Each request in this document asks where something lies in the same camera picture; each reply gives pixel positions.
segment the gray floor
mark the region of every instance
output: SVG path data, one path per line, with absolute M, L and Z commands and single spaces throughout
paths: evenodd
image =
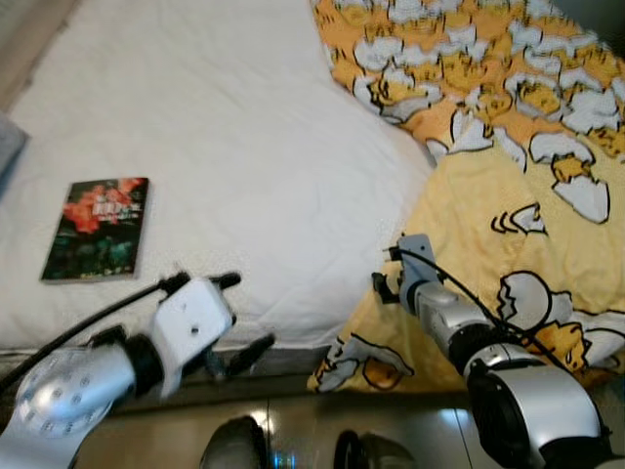
M 593 393 L 615 451 L 625 453 L 623 379 Z M 271 435 L 275 467 L 332 467 L 352 429 L 407 448 L 421 468 L 497 468 L 479 446 L 465 396 L 327 395 L 235 402 L 109 418 L 85 442 L 78 468 L 195 468 L 225 421 L 251 414 Z

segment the robotic arm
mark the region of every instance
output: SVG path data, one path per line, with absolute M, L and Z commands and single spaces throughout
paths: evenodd
M 622 468 L 609 430 L 582 386 L 567 371 L 545 365 L 520 340 L 496 327 L 482 309 L 445 288 L 428 238 L 402 237 L 391 248 L 401 262 L 399 294 L 374 274 L 383 302 L 400 302 L 464 376 L 484 450 L 503 467 Z
M 234 323 L 220 288 L 231 285 L 231 279 L 220 284 L 195 278 L 160 304 L 146 334 L 128 339 L 116 334 L 90 347 L 57 349 L 39 362 L 23 379 L 0 437 L 0 467 L 71 467 L 84 439 L 114 404 L 159 383 L 160 398 L 167 399 L 184 374 L 203 364 L 216 374 L 228 373 L 210 347 Z M 270 337 L 252 344 L 239 357 L 237 371 L 272 342 Z

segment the book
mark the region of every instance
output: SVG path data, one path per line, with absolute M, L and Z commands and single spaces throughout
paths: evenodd
M 148 178 L 72 184 L 41 280 L 132 277 L 137 267 L 148 186 Z

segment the white bedsheet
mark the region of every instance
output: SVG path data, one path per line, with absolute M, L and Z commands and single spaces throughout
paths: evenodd
M 0 348 L 36 347 L 178 266 L 239 270 L 220 348 L 329 343 L 431 173 L 330 77 L 305 0 L 84 0 L 11 117 L 31 135 L 0 198 Z M 71 182 L 147 176 L 134 280 L 39 276 Z M 156 297 L 117 314 L 131 330 Z

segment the bed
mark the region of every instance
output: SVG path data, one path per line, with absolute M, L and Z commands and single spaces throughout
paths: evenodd
M 280 369 L 310 372 L 289 351 L 340 331 L 432 171 L 333 82 L 306 2 L 85 0 L 9 116 L 30 141 L 0 198 L 4 355 L 177 269 L 237 270 L 217 348 L 271 331 Z M 152 183 L 138 277 L 41 283 L 69 184 L 123 176 Z
M 623 372 L 624 77 L 544 0 L 84 0 L 10 112 L 31 139 L 0 199 L 0 344 L 239 270 L 219 350 L 271 331 L 274 374 L 329 347 L 317 392 L 461 390 L 369 287 L 406 231 L 580 379 Z M 68 185 L 122 176 L 153 185 L 138 278 L 40 283 Z

